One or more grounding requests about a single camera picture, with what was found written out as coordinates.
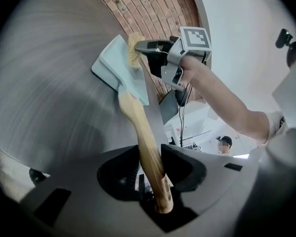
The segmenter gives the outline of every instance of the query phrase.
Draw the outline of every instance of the stainless steel surface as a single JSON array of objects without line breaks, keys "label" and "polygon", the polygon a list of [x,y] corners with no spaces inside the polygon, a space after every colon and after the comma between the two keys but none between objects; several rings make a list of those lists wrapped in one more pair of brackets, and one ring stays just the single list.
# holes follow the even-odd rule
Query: stainless steel surface
[{"label": "stainless steel surface", "polygon": [[[23,0],[0,37],[0,149],[49,173],[67,161],[135,145],[117,93],[91,72],[123,29],[101,0]],[[147,118],[167,143],[151,78]]]},{"label": "stainless steel surface", "polygon": [[[21,206],[32,215],[56,188],[66,187],[71,195],[57,216],[53,228],[74,236],[231,236],[230,232],[234,230],[239,212],[254,184],[259,169],[259,152],[253,153],[248,159],[239,159],[173,145],[170,148],[206,166],[206,177],[201,185],[194,191],[181,193],[184,206],[194,211],[198,217],[170,233],[163,232],[144,212],[138,201],[115,199],[105,192],[99,179],[95,178],[104,162],[129,148],[62,166],[31,190],[21,201]],[[235,171],[225,168],[226,163],[243,168]]]},{"label": "stainless steel surface", "polygon": [[182,71],[182,74],[177,83],[173,82],[173,78],[175,77],[178,67],[180,66],[181,59],[184,55],[186,55],[186,53],[187,51],[185,51],[182,46],[181,37],[179,37],[168,53],[167,65],[161,67],[162,82],[178,90],[184,90],[184,88],[179,85],[184,72]]}]

